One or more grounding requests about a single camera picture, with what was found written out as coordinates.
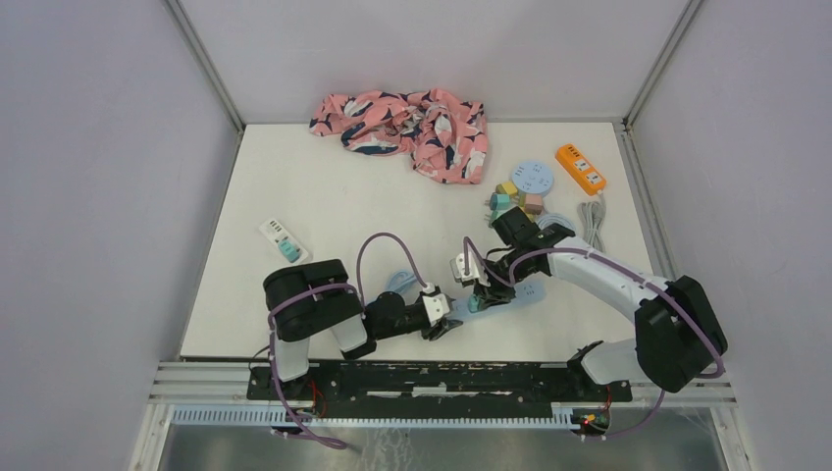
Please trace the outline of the orange power strip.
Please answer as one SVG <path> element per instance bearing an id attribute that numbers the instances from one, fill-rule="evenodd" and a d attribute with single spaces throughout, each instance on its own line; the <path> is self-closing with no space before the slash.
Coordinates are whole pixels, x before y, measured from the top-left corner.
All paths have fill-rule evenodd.
<path id="1" fill-rule="evenodd" d="M 587 195 L 596 196 L 604 191 L 606 178 L 574 144 L 561 146 L 555 160 Z"/>

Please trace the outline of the pink adapter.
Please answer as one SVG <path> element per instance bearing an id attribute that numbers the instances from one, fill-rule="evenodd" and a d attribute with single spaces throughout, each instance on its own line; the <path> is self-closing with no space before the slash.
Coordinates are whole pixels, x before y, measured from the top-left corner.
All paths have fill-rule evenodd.
<path id="1" fill-rule="evenodd" d="M 525 193 L 521 206 L 525 213 L 533 216 L 539 216 L 545 211 L 544 200 L 540 194 Z"/>

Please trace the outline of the green adapter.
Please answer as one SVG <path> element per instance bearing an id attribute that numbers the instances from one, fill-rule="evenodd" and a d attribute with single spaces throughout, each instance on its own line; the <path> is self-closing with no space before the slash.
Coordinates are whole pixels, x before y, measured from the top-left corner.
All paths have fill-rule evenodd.
<path id="1" fill-rule="evenodd" d="M 493 210 L 487 218 L 488 223 L 491 225 L 496 219 L 506 213 L 506 210 Z"/>

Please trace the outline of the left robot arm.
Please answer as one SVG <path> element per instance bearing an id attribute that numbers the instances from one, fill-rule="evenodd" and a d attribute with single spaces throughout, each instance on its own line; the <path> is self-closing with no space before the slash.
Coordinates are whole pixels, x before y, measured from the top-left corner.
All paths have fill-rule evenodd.
<path id="1" fill-rule="evenodd" d="M 374 352 L 380 340 L 418 332 L 433 341 L 462 325 L 451 317 L 452 299 L 432 284 L 411 304 L 395 291 L 363 304 L 337 259 L 278 270 L 264 280 L 263 290 L 271 385 L 288 399 L 307 390 L 310 339 L 321 332 L 331 332 L 342 356 L 353 360 Z"/>

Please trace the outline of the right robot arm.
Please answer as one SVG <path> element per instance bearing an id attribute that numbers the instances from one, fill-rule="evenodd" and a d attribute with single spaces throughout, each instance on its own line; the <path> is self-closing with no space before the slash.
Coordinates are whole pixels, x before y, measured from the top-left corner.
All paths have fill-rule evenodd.
<path id="1" fill-rule="evenodd" d="M 566 385 L 574 397 L 591 400 L 608 384 L 636 379 L 677 393 L 695 379 L 724 374 L 727 339 L 695 279 L 667 280 L 639 271 L 566 227 L 540 227 L 518 208 L 499 216 L 492 227 L 503 256 L 488 260 L 465 237 L 450 262 L 456 281 L 474 289 L 471 310 L 507 305 L 521 282 L 545 275 L 581 288 L 633 326 L 629 338 L 594 342 L 573 357 L 577 367 L 568 371 Z"/>

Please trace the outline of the round blue socket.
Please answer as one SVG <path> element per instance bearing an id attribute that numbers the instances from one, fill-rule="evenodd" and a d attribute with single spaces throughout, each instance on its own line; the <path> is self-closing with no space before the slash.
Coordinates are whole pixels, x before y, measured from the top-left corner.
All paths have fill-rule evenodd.
<path id="1" fill-rule="evenodd" d="M 554 172 L 544 162 L 527 160 L 512 170 L 510 181 L 521 193 L 546 196 L 554 186 Z"/>

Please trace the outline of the light blue power strip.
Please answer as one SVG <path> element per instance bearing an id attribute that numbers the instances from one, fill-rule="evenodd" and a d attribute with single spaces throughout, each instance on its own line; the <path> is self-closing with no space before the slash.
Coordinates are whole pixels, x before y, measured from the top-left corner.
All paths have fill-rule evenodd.
<path id="1" fill-rule="evenodd" d="M 542 282 L 523 282 L 515 287 L 515 294 L 516 296 L 509 303 L 489 307 L 475 314 L 470 314 L 466 309 L 466 301 L 470 295 L 464 300 L 454 300 L 449 318 L 469 322 L 506 313 L 515 308 L 530 306 L 546 298 L 546 288 Z"/>

